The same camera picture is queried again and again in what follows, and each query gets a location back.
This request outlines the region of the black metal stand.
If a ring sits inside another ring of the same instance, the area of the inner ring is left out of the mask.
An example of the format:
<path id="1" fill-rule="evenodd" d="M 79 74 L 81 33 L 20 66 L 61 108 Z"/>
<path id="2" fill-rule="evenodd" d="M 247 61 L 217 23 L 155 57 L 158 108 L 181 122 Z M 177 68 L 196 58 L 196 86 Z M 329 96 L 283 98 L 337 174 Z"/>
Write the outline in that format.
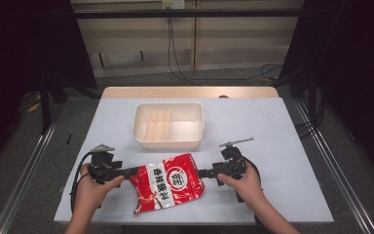
<path id="1" fill-rule="evenodd" d="M 52 123 L 52 115 L 50 109 L 50 97 L 57 103 L 65 103 L 68 100 L 68 95 L 63 89 L 62 80 L 54 74 L 46 73 L 42 76 L 40 81 L 40 103 L 42 105 L 42 135 L 48 130 Z"/>

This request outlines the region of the red and white seasoning packet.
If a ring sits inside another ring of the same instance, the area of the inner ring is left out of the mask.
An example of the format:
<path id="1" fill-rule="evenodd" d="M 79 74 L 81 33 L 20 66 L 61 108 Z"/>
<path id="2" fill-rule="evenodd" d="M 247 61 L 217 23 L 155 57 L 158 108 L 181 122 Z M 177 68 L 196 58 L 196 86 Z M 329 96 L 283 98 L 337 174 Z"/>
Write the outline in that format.
<path id="1" fill-rule="evenodd" d="M 199 199 L 205 191 L 191 154 L 181 154 L 138 168 L 130 178 L 137 194 L 135 215 Z"/>

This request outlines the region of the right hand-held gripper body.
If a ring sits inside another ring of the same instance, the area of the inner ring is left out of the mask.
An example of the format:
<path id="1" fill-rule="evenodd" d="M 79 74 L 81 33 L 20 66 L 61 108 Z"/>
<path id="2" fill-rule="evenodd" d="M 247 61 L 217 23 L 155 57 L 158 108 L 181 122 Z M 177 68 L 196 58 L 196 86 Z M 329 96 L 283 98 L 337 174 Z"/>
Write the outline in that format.
<path id="1" fill-rule="evenodd" d="M 220 144 L 220 147 L 223 147 L 221 155 L 224 158 L 224 162 L 212 164 L 211 176 L 216 177 L 218 174 L 224 174 L 235 179 L 240 179 L 245 173 L 245 163 L 249 163 L 251 166 L 254 166 L 254 164 L 242 155 L 237 147 L 237 144 L 250 140 L 253 140 L 253 137 L 235 141 L 228 141 L 226 143 Z"/>

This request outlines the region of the person's left hand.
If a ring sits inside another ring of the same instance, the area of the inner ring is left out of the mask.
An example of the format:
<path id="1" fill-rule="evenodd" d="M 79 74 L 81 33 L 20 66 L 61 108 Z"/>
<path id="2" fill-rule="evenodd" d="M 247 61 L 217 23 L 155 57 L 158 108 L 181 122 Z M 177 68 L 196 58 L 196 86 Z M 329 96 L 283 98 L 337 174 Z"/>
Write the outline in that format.
<path id="1" fill-rule="evenodd" d="M 80 182 L 76 191 L 73 214 L 94 213 L 100 207 L 109 191 L 121 185 L 125 180 L 122 175 L 105 184 L 96 183 L 89 173 L 90 163 L 86 163 L 80 170 Z"/>

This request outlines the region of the black curtain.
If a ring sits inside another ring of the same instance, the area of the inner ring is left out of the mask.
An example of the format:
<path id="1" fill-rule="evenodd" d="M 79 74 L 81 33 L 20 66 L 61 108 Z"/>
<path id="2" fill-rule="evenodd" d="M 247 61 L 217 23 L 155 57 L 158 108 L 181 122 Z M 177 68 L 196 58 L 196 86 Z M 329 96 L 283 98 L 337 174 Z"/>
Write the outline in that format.
<path id="1" fill-rule="evenodd" d="M 280 81 L 300 96 L 312 79 L 374 163 L 374 0 L 305 0 Z"/>
<path id="2" fill-rule="evenodd" d="M 97 87 L 72 0 L 0 0 L 0 146 L 30 92 L 44 105 L 65 88 Z"/>

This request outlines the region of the white plastic bin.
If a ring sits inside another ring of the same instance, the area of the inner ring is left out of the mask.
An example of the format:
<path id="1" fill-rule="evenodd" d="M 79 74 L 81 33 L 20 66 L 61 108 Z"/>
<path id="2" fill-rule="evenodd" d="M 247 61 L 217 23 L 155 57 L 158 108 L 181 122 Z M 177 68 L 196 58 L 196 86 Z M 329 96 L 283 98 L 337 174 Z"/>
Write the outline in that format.
<path id="1" fill-rule="evenodd" d="M 144 102 L 135 110 L 132 132 L 144 149 L 196 148 L 205 130 L 197 102 Z"/>

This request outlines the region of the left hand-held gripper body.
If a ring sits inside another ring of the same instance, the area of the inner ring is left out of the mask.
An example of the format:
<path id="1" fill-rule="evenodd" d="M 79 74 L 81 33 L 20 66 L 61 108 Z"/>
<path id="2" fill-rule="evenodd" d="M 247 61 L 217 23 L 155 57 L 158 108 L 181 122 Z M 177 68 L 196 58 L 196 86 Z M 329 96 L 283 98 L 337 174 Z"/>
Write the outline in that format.
<path id="1" fill-rule="evenodd" d="M 113 162 L 114 147 L 101 144 L 90 151 L 92 156 L 89 172 L 91 177 L 99 184 L 104 184 L 117 176 L 123 176 L 122 161 Z"/>

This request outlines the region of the metal floor rail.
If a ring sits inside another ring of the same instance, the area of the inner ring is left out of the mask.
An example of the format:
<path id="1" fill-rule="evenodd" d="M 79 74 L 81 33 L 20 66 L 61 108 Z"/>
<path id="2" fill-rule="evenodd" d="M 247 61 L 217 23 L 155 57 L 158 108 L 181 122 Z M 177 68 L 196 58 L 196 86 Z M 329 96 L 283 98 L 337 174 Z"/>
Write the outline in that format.
<path id="1" fill-rule="evenodd" d="M 39 140 L 17 182 L 17 185 L 9 200 L 6 202 L 0 213 L 0 234 L 7 234 L 11 224 L 19 210 L 27 188 L 36 172 L 36 169 L 45 153 L 45 150 L 51 141 L 52 135 L 56 129 L 57 120 L 54 120 L 48 129 L 39 137 Z"/>
<path id="2" fill-rule="evenodd" d="M 344 197 L 345 202 L 349 206 L 351 213 L 353 214 L 362 234 L 374 234 L 374 223 L 363 206 L 351 184 L 346 178 L 343 170 L 339 166 L 333 152 L 328 146 L 322 133 L 317 127 L 314 127 L 309 117 L 308 107 L 302 101 L 296 102 L 297 108 L 300 112 L 301 117 L 305 121 L 305 125 L 308 127 L 310 135 L 316 143 L 316 146 L 327 165 L 327 168 L 331 172 L 339 190 Z"/>

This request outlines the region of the person's right hand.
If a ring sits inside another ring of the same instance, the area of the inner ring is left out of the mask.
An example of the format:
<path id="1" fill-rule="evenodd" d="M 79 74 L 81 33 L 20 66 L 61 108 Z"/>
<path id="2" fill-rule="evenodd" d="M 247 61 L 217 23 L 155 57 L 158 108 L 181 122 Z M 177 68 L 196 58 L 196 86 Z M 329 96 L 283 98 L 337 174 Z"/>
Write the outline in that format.
<path id="1" fill-rule="evenodd" d="M 229 175 L 218 174 L 217 178 L 230 187 L 233 187 L 244 200 L 246 206 L 254 212 L 258 202 L 262 200 L 262 188 L 258 173 L 246 162 L 245 174 L 240 179 L 234 179 Z"/>

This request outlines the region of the white wall socket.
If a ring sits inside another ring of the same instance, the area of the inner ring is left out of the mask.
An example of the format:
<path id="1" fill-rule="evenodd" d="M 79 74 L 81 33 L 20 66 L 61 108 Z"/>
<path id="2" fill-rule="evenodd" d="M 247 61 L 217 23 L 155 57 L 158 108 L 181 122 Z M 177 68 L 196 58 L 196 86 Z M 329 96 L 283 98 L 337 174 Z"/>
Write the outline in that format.
<path id="1" fill-rule="evenodd" d="M 185 1 L 184 0 L 162 0 L 162 7 L 164 9 L 170 10 L 180 10 L 185 8 Z"/>

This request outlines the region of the black horizontal frame bar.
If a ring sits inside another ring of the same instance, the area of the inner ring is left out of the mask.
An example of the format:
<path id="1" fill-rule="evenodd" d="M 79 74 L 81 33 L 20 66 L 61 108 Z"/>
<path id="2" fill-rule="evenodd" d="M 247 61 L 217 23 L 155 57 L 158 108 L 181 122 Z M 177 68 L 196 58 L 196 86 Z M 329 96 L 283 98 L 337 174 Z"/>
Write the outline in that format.
<path id="1" fill-rule="evenodd" d="M 134 11 L 75 11 L 77 19 L 153 19 L 153 18 L 245 18 L 245 17 L 301 17 L 308 12 L 298 9 L 262 10 L 134 10 Z"/>

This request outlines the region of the white table sheet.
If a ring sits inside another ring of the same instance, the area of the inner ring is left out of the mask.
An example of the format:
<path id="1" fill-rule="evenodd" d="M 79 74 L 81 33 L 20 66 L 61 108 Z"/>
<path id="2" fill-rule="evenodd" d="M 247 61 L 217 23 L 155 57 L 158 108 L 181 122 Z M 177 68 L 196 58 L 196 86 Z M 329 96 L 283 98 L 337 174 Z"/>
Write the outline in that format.
<path id="1" fill-rule="evenodd" d="M 105 98 L 97 107 L 76 161 L 104 143 L 126 167 L 143 166 L 178 155 L 178 150 L 142 148 L 132 133 L 139 98 Z M 276 98 L 202 98 L 205 129 L 192 149 L 196 165 L 208 169 L 222 159 L 223 143 L 233 141 L 261 175 L 265 196 L 289 221 L 330 222 L 333 216 L 318 185 L 283 100 Z M 93 222 L 123 225 L 251 225 L 252 212 L 238 202 L 234 189 L 205 179 L 203 195 L 192 202 L 135 214 L 137 194 L 129 181 L 113 189 Z"/>

